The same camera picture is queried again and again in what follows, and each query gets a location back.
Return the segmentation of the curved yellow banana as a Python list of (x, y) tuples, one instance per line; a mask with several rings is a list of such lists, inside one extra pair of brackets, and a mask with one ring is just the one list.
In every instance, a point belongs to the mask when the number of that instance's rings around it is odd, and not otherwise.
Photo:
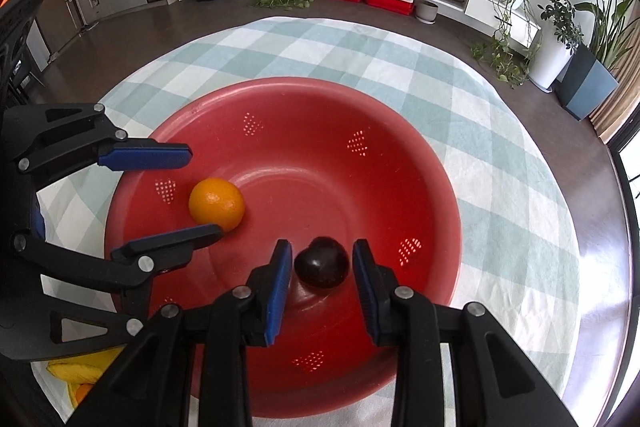
[(73, 385), (95, 384), (122, 352), (122, 347), (110, 348), (88, 355), (62, 358), (47, 364), (48, 372)]

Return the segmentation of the orange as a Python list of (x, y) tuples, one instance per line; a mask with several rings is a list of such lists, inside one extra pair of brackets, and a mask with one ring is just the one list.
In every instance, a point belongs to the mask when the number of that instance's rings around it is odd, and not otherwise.
[(218, 225), (224, 233), (236, 229), (245, 215), (245, 200), (231, 182), (207, 178), (198, 182), (189, 196), (189, 212), (199, 225)]

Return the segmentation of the dark plum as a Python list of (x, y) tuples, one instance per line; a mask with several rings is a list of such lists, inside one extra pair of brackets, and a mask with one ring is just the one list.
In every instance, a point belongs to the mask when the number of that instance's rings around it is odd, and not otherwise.
[(349, 255), (336, 239), (319, 236), (296, 256), (294, 270), (305, 286), (327, 291), (346, 280), (350, 270)]

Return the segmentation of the bumpy mandarin with stem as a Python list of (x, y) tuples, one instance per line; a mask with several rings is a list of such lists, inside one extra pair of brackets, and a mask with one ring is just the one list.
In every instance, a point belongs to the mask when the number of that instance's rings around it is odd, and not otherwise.
[(68, 384), (67, 390), (70, 394), (70, 403), (76, 409), (86, 395), (92, 390), (93, 384)]

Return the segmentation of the checkered green white tablecloth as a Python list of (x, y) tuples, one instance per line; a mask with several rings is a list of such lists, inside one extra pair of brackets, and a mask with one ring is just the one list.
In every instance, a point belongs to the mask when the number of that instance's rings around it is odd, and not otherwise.
[(395, 109), (427, 139), (461, 213), (454, 303), (488, 306), (553, 389), (563, 392), (579, 329), (572, 216), (525, 127), (460, 58), (363, 24), (268, 17), (145, 62), (105, 95), (104, 104), (117, 126), (145, 136), (203, 94), (277, 76), (358, 89)]

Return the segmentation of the red plastic colander bowl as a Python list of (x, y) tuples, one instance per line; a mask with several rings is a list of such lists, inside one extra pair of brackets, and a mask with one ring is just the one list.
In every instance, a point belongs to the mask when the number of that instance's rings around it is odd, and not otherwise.
[[(156, 278), (153, 309), (208, 305), (264, 265), (280, 239), (300, 253), (320, 236), (345, 248), (365, 239), (399, 283), (450, 303), (462, 257), (454, 190), (421, 133), (376, 98), (309, 78), (241, 82), (172, 110), (153, 138), (189, 145), (192, 159), (120, 179), (106, 251), (192, 227), (189, 197), (205, 179), (231, 182), (245, 202), (233, 231)], [(248, 350), (247, 369), (253, 414), (290, 418), (378, 391), (396, 358), (368, 335), (353, 279), (322, 293), (292, 283), (276, 341)]]

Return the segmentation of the large plant blue pot right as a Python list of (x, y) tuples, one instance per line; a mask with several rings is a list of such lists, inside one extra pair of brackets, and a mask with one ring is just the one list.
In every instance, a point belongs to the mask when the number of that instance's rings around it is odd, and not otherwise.
[(597, 109), (620, 85), (613, 74), (632, 48), (638, 17), (630, 14), (637, 0), (591, 0), (574, 5), (593, 17), (589, 42), (578, 46), (566, 66), (556, 94), (562, 107), (577, 120)]

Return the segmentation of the beige curtain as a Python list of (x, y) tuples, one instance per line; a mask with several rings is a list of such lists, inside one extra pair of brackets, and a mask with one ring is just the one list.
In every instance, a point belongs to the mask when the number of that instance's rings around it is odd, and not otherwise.
[(614, 67), (613, 76), (618, 87), (595, 109), (589, 120), (603, 144), (610, 143), (639, 106), (639, 1), (632, 5), (636, 19), (630, 33), (630, 50)]

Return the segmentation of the trailing plant on console right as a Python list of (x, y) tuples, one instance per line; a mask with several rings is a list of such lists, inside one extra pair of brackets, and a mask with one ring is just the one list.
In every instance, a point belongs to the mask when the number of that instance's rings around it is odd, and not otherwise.
[[(497, 79), (511, 88), (521, 87), (528, 78), (529, 66), (539, 50), (536, 35), (539, 26), (530, 0), (491, 0), (497, 26), (488, 42), (478, 42), (471, 46), (475, 61), (486, 63), (494, 71)], [(524, 10), (523, 51), (514, 48), (516, 43), (515, 23), (518, 9)]]

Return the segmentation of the plant in white tall pot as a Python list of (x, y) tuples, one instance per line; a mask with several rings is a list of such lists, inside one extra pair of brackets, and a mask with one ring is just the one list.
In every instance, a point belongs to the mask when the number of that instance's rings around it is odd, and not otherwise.
[(528, 79), (539, 90), (549, 93), (584, 34), (575, 22), (575, 7), (568, 0), (544, 0), (538, 8), (541, 26), (528, 65)]

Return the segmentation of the small grey round pot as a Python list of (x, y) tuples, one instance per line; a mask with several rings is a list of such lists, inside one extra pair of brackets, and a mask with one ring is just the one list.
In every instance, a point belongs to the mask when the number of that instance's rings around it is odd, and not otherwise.
[(427, 0), (414, 0), (413, 15), (421, 23), (433, 25), (438, 15), (438, 5)]

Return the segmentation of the right red storage box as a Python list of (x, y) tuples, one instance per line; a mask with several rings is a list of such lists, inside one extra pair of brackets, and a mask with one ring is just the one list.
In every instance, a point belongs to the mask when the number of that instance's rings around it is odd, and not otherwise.
[(372, 8), (385, 10), (405, 16), (413, 13), (413, 0), (364, 0)]

